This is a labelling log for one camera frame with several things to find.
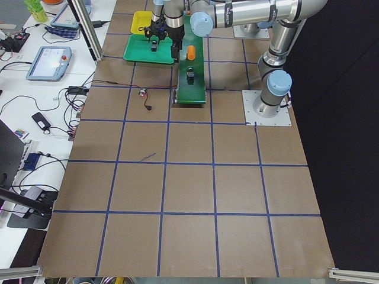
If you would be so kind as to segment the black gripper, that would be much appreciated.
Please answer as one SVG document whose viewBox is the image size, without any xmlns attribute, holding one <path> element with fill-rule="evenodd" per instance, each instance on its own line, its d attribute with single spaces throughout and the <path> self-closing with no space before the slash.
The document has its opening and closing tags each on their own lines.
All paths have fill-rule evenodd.
<svg viewBox="0 0 379 284">
<path fill-rule="evenodd" d="M 150 41 L 151 37 L 155 36 L 158 38 L 158 43 L 160 43 L 160 41 L 164 40 L 168 35 L 165 20 L 151 20 L 150 26 L 144 28 L 144 35 L 148 39 L 148 41 Z"/>
<path fill-rule="evenodd" d="M 180 51 L 182 50 L 182 40 L 185 35 L 184 26 L 177 28 L 170 28 L 171 45 L 171 57 L 179 58 Z"/>
</svg>

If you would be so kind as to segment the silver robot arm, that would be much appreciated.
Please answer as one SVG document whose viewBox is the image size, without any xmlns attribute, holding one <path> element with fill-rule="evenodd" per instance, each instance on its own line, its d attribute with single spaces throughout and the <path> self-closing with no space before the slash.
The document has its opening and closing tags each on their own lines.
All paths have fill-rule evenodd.
<svg viewBox="0 0 379 284">
<path fill-rule="evenodd" d="M 149 41 L 152 37 L 156 37 L 158 43 L 166 38 L 167 30 L 164 16 L 164 1 L 153 1 L 150 25 L 144 27 L 144 35 Z"/>
<path fill-rule="evenodd" d="M 281 102 L 289 94 L 291 76 L 284 71 L 292 46 L 306 19 L 316 15 L 326 1 L 154 1 L 151 23 L 162 20 L 172 40 L 172 58 L 177 59 L 184 38 L 184 12 L 190 13 L 192 32 L 208 36 L 216 28 L 232 27 L 236 38 L 260 39 L 271 29 L 268 50 L 258 60 L 263 83 L 261 94 L 254 100 L 253 110 L 264 118 L 273 118 Z"/>
</svg>

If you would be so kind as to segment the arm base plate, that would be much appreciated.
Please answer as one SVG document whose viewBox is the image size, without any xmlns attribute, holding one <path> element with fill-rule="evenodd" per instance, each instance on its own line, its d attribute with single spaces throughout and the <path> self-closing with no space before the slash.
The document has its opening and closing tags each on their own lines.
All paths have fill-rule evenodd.
<svg viewBox="0 0 379 284">
<path fill-rule="evenodd" d="M 260 90 L 243 90 L 245 124 L 251 126 L 290 127 L 289 109 L 285 99 L 277 106 L 269 106 L 261 100 Z"/>
<path fill-rule="evenodd" d="M 233 27 L 234 38 L 245 40 L 269 40 L 267 28 L 259 28 L 256 23 L 235 25 Z"/>
</svg>

